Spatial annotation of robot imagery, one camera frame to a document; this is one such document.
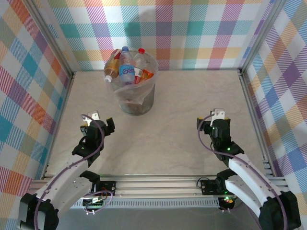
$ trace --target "plastic bottle cap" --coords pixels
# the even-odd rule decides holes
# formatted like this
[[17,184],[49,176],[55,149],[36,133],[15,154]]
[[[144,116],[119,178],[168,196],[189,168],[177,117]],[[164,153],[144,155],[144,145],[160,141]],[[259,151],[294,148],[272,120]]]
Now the plastic bottle cap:
[[123,46],[122,51],[129,51],[128,46]]
[[139,48],[139,53],[140,53],[140,54],[143,54],[143,53],[145,53],[145,50],[142,49],[142,48]]
[[110,75],[105,76],[105,81],[111,83],[112,77]]

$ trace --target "trash can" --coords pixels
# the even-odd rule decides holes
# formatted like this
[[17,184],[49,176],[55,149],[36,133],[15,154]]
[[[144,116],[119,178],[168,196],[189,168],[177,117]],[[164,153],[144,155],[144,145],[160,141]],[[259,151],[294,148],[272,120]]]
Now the trash can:
[[[131,50],[134,57],[138,51]],[[121,110],[129,115],[143,115],[147,113],[154,103],[155,82],[158,77],[158,62],[149,53],[144,53],[144,58],[149,62],[154,75],[138,84],[116,87],[116,84],[107,82],[108,88],[111,89],[119,102]]]

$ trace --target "orange bottle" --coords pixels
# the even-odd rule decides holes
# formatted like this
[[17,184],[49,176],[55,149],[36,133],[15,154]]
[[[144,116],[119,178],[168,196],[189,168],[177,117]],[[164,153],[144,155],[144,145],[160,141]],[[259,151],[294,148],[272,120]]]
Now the orange bottle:
[[149,70],[143,69],[143,73],[142,73],[140,82],[150,79],[153,75],[154,74],[152,72],[150,72]]
[[107,66],[105,67],[106,82],[111,82],[114,78],[118,77],[120,52],[120,49],[114,50],[111,54],[110,61],[107,62]]

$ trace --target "blue label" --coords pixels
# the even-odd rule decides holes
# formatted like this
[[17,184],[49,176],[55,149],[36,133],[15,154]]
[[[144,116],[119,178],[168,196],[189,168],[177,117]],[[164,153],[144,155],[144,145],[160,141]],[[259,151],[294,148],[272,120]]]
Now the blue label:
[[119,67],[119,75],[130,74],[135,75],[134,66],[133,65],[122,65]]

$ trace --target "white marble surface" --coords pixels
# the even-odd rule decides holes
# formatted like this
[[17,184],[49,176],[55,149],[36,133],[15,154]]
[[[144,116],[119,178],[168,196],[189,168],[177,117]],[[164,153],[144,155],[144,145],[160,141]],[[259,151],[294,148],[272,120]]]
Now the white marble surface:
[[[82,113],[113,117],[116,130],[90,170],[98,174],[204,174],[226,169],[197,138],[196,120],[213,108],[231,118],[231,136],[261,170],[262,155],[237,72],[161,71],[152,109],[130,116],[106,91],[101,72],[78,72],[51,153],[47,174],[56,173],[82,137]],[[202,135],[207,145],[209,136]]]

